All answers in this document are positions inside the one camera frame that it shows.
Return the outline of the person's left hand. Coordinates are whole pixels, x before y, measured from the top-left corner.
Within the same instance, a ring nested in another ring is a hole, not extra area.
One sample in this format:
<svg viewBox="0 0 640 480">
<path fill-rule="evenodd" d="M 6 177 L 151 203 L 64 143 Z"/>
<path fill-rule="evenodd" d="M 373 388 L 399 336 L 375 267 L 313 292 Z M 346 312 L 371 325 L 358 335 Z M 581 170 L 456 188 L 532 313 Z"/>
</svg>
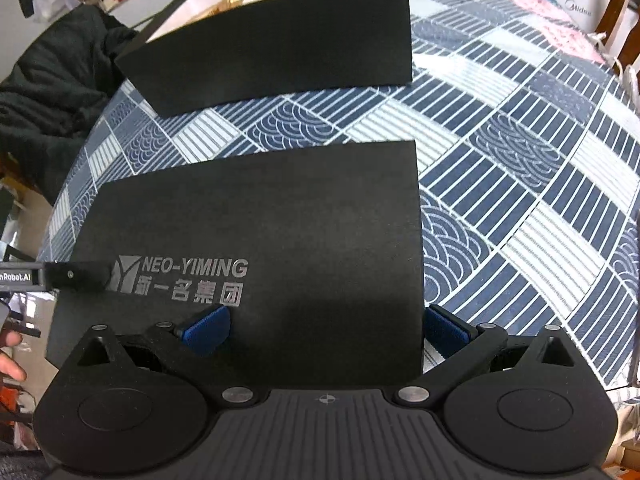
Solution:
<svg viewBox="0 0 640 480">
<path fill-rule="evenodd" d="M 1 332 L 1 348 L 14 348 L 23 342 L 20 333 L 14 330 L 2 330 Z M 27 374 L 20 364 L 14 361 L 6 352 L 0 351 L 0 372 L 4 376 L 8 376 L 17 382 L 24 382 Z"/>
</svg>

